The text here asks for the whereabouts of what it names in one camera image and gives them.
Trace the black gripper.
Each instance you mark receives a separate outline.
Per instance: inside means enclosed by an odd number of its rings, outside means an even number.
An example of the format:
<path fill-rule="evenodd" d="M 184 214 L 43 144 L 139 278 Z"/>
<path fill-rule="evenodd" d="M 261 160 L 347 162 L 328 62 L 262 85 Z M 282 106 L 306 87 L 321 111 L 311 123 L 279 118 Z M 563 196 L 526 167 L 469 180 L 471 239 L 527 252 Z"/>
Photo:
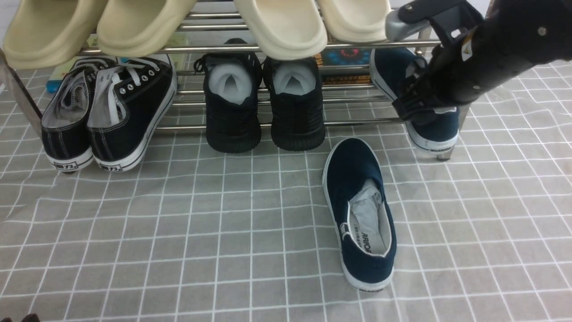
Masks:
<path fill-rule="evenodd" d="M 388 41 L 403 39 L 432 27 L 439 45 L 432 51 L 427 69 L 418 78 L 406 80 L 393 106 L 399 118 L 411 119 L 415 114 L 461 106 L 454 98 L 455 68 L 463 64 L 462 47 L 469 32 L 484 22 L 484 17 L 466 0 L 415 0 L 390 12 L 385 20 Z"/>

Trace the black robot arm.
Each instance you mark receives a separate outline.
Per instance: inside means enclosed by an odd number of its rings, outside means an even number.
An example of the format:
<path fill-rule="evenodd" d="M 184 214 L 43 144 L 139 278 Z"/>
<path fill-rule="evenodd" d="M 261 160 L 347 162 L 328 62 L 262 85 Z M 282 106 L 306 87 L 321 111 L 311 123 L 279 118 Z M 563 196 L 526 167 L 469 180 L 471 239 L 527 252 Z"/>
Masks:
<path fill-rule="evenodd" d="M 484 17 L 467 0 L 415 0 L 391 12 L 391 41 L 427 25 L 441 41 L 427 68 L 400 86 L 399 118 L 470 105 L 537 65 L 570 61 L 571 10 L 569 0 L 496 0 Z"/>

